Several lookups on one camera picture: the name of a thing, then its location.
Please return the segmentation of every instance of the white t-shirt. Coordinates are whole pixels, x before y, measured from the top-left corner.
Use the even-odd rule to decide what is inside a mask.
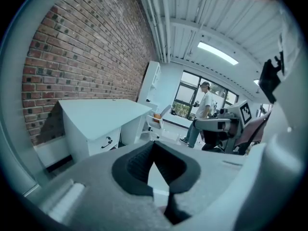
[[[210,116],[210,115],[212,115],[212,112],[213,112],[213,109],[214,109],[214,100],[213,100],[213,94],[209,91],[203,96],[203,98],[200,102],[199,109],[196,112],[196,118],[204,118],[203,114],[204,114],[204,111],[205,111],[205,107],[207,105],[210,106],[210,111],[208,113],[208,115]]]

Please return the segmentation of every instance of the jeans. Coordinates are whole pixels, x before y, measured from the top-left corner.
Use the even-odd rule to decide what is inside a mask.
[[[187,135],[184,138],[184,140],[188,142],[188,147],[190,147],[190,148],[194,147],[194,144],[196,144],[199,133],[200,133],[200,130],[196,129],[193,126],[193,122],[192,122],[188,131],[187,131]]]

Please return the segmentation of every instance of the drawer handle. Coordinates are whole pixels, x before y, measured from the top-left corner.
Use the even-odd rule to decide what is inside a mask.
[[[108,145],[110,145],[111,143],[112,143],[112,140],[108,141],[108,144],[106,146],[102,146],[101,148],[103,149],[103,148],[107,147]]]

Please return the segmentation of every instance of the ceiling pipe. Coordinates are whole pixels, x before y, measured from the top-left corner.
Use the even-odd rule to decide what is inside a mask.
[[[197,14],[197,18],[196,18],[196,23],[200,23],[201,16],[202,16],[202,13],[203,13],[203,9],[205,7],[205,2],[206,2],[206,0],[201,0],[202,6],[199,8],[199,11],[198,11],[198,14]],[[198,35],[200,30],[201,30],[201,28],[203,27],[203,25],[205,23],[205,18],[204,18],[202,24],[200,25],[200,29],[198,30],[198,32],[191,32],[191,37],[189,38],[189,41],[188,41],[188,44],[187,44],[187,47],[185,49],[185,53],[184,53],[184,56],[183,56],[184,60],[186,60],[186,58],[187,58],[188,50],[190,49],[190,47],[192,45],[192,42],[194,40],[195,35],[196,34]]]
[[[159,2],[158,2],[158,0],[152,0],[152,1],[153,1],[154,10],[155,10],[155,13],[156,13],[159,35],[160,35],[160,39],[161,39],[162,46],[163,46],[164,63],[166,63],[167,62],[166,61],[166,42],[165,42],[165,34],[164,34],[164,30],[163,30],[163,24],[162,24],[162,20],[161,20]]]
[[[151,0],[147,0],[147,2],[148,2],[148,5],[149,5],[149,8],[150,8],[151,17],[153,19],[154,31],[155,31],[155,36],[156,36],[156,40],[157,40],[157,43],[158,43],[160,59],[163,60],[163,54],[162,54],[162,49],[160,47],[160,40],[159,40],[158,31],[157,31],[157,23],[156,23],[156,19],[155,19],[155,16],[154,16],[152,3],[151,3]]]
[[[167,60],[170,63],[170,16],[169,16],[169,6],[168,0],[163,0],[164,12],[165,12],[165,21],[166,21],[166,36],[167,36]]]

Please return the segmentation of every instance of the white desk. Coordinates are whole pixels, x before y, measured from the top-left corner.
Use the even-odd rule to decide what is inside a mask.
[[[178,115],[172,115],[170,113],[167,113],[164,115],[164,120],[167,120],[167,121],[170,121],[170,122],[173,122],[175,124],[179,124],[179,125],[182,125],[186,128],[189,128],[189,126],[191,125],[191,123],[193,121],[190,121],[186,118],[183,118],[181,116],[178,116]]]
[[[69,151],[79,162],[123,144],[132,144],[141,135],[151,108],[126,99],[61,100]]]

